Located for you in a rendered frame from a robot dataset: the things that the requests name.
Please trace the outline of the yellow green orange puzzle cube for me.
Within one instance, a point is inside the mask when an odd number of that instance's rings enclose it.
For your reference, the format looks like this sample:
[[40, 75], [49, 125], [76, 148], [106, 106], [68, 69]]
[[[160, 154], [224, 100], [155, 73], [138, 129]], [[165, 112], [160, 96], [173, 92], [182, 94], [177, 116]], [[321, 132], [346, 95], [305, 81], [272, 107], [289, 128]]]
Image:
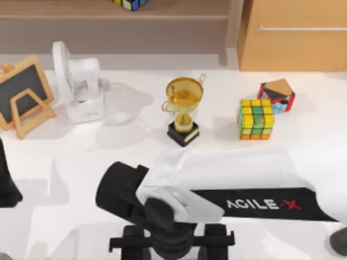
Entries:
[[270, 100], [240, 100], [236, 122], [240, 140], [268, 140], [274, 126]]

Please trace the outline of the gold trophy, black base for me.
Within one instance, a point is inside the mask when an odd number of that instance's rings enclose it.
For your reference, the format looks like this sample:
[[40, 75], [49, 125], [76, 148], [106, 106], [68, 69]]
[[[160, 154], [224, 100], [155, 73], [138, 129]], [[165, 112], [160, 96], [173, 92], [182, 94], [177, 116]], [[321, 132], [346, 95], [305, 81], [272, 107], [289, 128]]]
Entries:
[[205, 78], [206, 74], [201, 74], [199, 79], [179, 77], [166, 87], [162, 111], [171, 112], [174, 116], [173, 122], [168, 125], [167, 135], [181, 147], [186, 147], [200, 134], [199, 126], [190, 113], [202, 100]]

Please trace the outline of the red and black cube box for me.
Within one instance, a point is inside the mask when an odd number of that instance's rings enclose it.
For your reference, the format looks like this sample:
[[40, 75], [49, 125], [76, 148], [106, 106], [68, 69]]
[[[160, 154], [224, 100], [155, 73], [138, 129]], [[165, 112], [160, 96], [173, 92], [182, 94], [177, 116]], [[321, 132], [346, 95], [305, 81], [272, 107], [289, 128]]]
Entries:
[[289, 112], [292, 108], [295, 92], [285, 79], [264, 82], [257, 94], [259, 100], [268, 100], [274, 114]]

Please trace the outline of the white desk fan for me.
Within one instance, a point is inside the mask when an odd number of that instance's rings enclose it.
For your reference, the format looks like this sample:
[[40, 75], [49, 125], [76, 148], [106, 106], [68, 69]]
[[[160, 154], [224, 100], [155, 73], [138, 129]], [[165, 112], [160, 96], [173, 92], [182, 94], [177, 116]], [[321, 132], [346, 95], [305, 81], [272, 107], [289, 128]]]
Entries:
[[101, 120], [106, 115], [98, 58], [72, 58], [62, 41], [52, 45], [57, 89], [70, 122]]

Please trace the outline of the wooden framed blackboard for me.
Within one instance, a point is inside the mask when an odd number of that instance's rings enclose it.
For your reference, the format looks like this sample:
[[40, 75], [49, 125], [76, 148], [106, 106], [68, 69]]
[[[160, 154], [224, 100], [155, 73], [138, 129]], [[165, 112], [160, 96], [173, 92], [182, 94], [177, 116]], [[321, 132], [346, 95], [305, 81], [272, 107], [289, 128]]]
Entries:
[[53, 93], [38, 56], [31, 55], [15, 65], [5, 63], [0, 72], [0, 128], [25, 135], [46, 120], [56, 117], [49, 104]]

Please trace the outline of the wooden open shelf unit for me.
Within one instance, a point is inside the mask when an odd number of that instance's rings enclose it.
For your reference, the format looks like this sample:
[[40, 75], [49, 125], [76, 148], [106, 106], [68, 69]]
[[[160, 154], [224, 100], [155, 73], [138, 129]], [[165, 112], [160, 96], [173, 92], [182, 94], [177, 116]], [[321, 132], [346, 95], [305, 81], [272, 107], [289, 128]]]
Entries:
[[0, 61], [38, 54], [53, 63], [63, 41], [104, 69], [236, 69], [243, 0], [148, 0], [128, 11], [111, 0], [0, 0]]

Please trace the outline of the multicoloured puzzle cube, black edges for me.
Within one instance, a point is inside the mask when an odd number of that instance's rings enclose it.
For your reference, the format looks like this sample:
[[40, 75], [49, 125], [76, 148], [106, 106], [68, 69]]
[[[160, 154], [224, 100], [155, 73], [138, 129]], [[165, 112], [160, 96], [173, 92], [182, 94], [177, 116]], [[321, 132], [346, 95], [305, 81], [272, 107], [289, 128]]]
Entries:
[[129, 11], [136, 11], [141, 6], [147, 3], [147, 0], [110, 0], [110, 1]]

